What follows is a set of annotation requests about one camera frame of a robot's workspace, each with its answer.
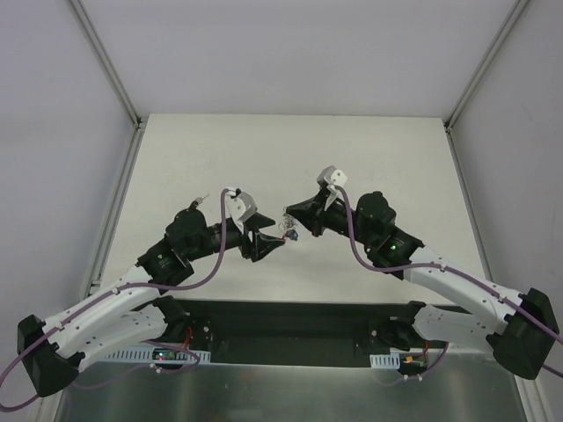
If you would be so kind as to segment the key organiser with red handle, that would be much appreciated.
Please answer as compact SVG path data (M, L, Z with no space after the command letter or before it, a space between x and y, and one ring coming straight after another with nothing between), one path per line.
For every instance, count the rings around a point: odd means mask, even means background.
M285 241L296 242L299 238L298 221L295 217L284 213L278 225L281 232L281 238Z

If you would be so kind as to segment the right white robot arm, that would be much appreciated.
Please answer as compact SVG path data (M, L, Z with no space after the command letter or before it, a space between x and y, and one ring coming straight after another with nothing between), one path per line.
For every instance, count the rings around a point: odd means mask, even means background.
M355 208L347 196L333 199L326 189L290 205L294 217L313 236L329 229L346 236L366 269L388 273L451 301L460 311L423 304L396 324L404 346L424 339L469 346L491 353L513 375L534 380L545 369L554 344L561 342L549 297L535 289L522 293L472 276L442 254L396 226L396 212L380 192L365 193Z

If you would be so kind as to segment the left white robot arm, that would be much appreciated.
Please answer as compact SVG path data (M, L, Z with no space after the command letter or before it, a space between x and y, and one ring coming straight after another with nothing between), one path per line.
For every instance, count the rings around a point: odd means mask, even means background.
M31 314L18 323L17 353L37 397L67 388L80 373L109 353L131 343L162 337L180 340L184 312L172 291L188 285L192 263L226 251L258 262L283 246L281 237L263 233L274 220L236 204L209 226L195 205L178 212L163 238L151 246L117 281L53 316Z

